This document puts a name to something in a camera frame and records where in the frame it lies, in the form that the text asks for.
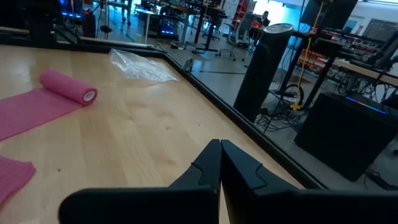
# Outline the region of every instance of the office chair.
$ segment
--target office chair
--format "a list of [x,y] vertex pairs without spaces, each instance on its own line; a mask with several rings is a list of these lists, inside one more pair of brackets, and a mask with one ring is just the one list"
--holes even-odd
[[232,45],[232,49],[220,49],[216,56],[221,56],[223,52],[229,52],[229,56],[232,57],[232,60],[236,60],[235,55],[235,47],[247,47],[250,44],[249,31],[251,28],[251,24],[253,23],[256,15],[247,13],[244,15],[242,21],[239,23],[238,27],[233,30],[233,26],[231,24],[226,24],[229,27],[227,43]]
[[[215,26],[214,31],[213,31],[214,34],[220,33],[219,29],[220,29],[220,26],[223,24],[223,20],[224,20],[223,17],[217,17],[217,18],[213,21],[213,25]],[[209,33],[204,33],[204,34],[202,34],[201,36],[202,36],[202,37],[206,37],[206,36],[208,36],[208,35],[209,35]],[[217,37],[217,36],[215,36],[215,35],[212,35],[212,36],[211,36],[211,39],[218,39],[218,41],[220,41],[220,38]]]

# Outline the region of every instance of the table frame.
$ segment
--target table frame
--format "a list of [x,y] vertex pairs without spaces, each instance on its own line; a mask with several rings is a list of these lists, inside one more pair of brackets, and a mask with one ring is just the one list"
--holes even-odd
[[206,85],[190,72],[176,62],[166,51],[153,45],[123,43],[111,40],[98,40],[93,38],[81,38],[81,44],[71,44],[67,42],[54,43],[34,43],[29,40],[28,30],[5,29],[0,27],[0,32],[11,35],[0,35],[0,44],[17,45],[24,47],[36,47],[55,50],[70,50],[77,52],[93,52],[108,54],[111,49],[124,50],[142,57],[154,57],[165,60],[174,68],[184,79],[195,87],[204,97],[213,103],[222,113],[224,113],[237,127],[247,134],[259,147],[278,162],[287,172],[297,179],[305,188],[327,189],[327,187],[317,180],[309,171],[304,169],[298,162],[291,158],[282,148],[271,139],[266,137],[258,130],[252,122],[241,115],[231,105],[227,104],[218,95],[213,93]]
[[352,72],[359,73],[359,74],[365,76],[366,78],[370,78],[370,79],[372,79],[374,81],[377,81],[377,79],[380,78],[379,81],[381,83],[385,83],[385,84],[388,84],[388,85],[392,85],[394,87],[398,87],[398,77],[394,77],[394,76],[389,75],[389,74],[382,74],[380,72],[375,72],[375,71],[369,70],[367,68],[363,68],[363,67],[360,67],[360,66],[357,66],[357,65],[353,65],[350,62],[342,60],[342,59],[336,59],[333,62],[333,64],[338,66],[338,67],[348,69],[348,70],[350,70]]
[[144,42],[144,44],[147,44],[150,16],[154,15],[155,13],[151,12],[151,11],[148,11],[148,10],[144,10],[144,9],[135,9],[134,12],[144,13],[144,14],[147,15],[147,23],[146,23],[146,28],[145,28],[145,42]]

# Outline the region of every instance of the pink fabric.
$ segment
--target pink fabric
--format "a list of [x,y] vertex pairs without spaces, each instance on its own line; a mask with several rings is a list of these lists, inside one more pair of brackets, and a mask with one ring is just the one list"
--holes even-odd
[[19,162],[0,156],[0,205],[10,194],[28,183],[35,172],[31,162]]
[[[44,88],[0,100],[0,141],[94,102],[96,90],[55,71],[40,77]],[[95,93],[90,101],[83,96]]]

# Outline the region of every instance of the wooden surface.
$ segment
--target wooden surface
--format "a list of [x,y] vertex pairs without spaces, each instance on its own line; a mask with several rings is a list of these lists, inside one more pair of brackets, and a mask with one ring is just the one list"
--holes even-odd
[[[99,94],[91,106],[0,142],[0,155],[37,169],[0,206],[0,223],[57,223],[60,202],[87,187],[168,186],[211,139],[231,140],[302,187],[165,62],[179,82],[125,79],[107,54],[0,45],[0,57],[0,98],[40,87],[40,72],[50,68]],[[220,212],[228,223],[224,200]]]
[[[380,75],[380,73],[378,73],[378,72],[374,72],[372,70],[369,70],[369,69],[366,69],[366,68],[363,68],[363,67],[360,67],[360,66],[357,66],[357,65],[353,65],[350,62],[345,61],[345,60],[341,60],[341,59],[336,59],[335,62],[334,62],[334,65],[340,66],[340,67],[343,67],[343,68],[347,68],[348,70],[351,70],[351,71],[354,71],[354,72],[358,72],[358,73],[360,73],[360,74],[362,74],[364,76],[367,76],[369,78],[373,78],[375,80]],[[390,76],[387,76],[387,75],[383,75],[380,78],[380,81],[382,81],[384,83],[387,83],[387,84],[390,84],[392,86],[398,86],[398,77],[397,78],[393,78],[393,77],[390,77]]]

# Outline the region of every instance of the clear plastic sheet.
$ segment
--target clear plastic sheet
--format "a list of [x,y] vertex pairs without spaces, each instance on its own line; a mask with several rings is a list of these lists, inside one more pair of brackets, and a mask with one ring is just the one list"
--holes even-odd
[[122,50],[112,49],[110,54],[112,63],[123,71],[125,78],[157,82],[178,81],[162,63]]

